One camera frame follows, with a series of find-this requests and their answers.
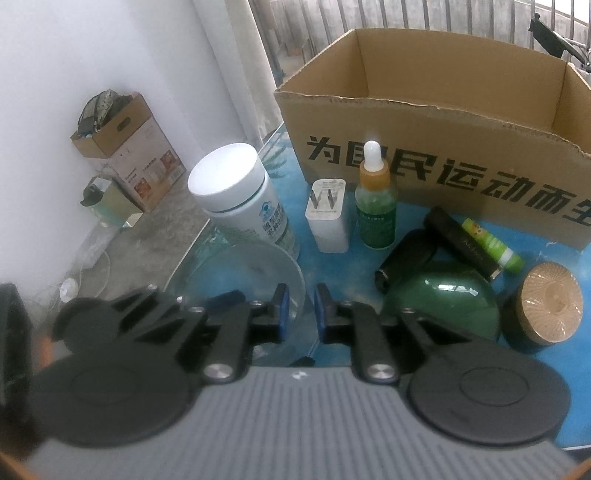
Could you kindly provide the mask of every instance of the cardboard box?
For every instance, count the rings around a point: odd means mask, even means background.
[[[439,31],[345,34],[275,93],[309,183],[377,140],[405,202],[591,241],[591,89],[571,65]]]
[[[185,172],[144,98],[131,100],[99,132],[76,138],[76,148],[99,173],[114,177],[144,211],[151,211]]]

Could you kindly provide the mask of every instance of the white plastic jar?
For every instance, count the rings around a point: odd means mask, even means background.
[[[234,143],[214,150],[195,165],[188,186],[229,242],[263,240],[297,259],[300,244],[253,146]]]

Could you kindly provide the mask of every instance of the green lip balm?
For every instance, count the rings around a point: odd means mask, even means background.
[[[467,218],[464,220],[462,228],[478,242],[486,253],[506,270],[512,273],[519,273],[525,265],[525,261],[519,255],[488,230],[478,225],[474,220]]]

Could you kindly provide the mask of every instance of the white plug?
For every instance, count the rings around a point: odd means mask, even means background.
[[[343,254],[349,249],[355,213],[346,197],[342,179],[316,180],[306,207],[306,220],[318,249],[325,254]]]

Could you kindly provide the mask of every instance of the white jar lid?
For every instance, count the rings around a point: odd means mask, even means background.
[[[223,212],[247,201],[265,180],[253,146],[233,143],[203,157],[189,175],[189,191],[204,210]]]

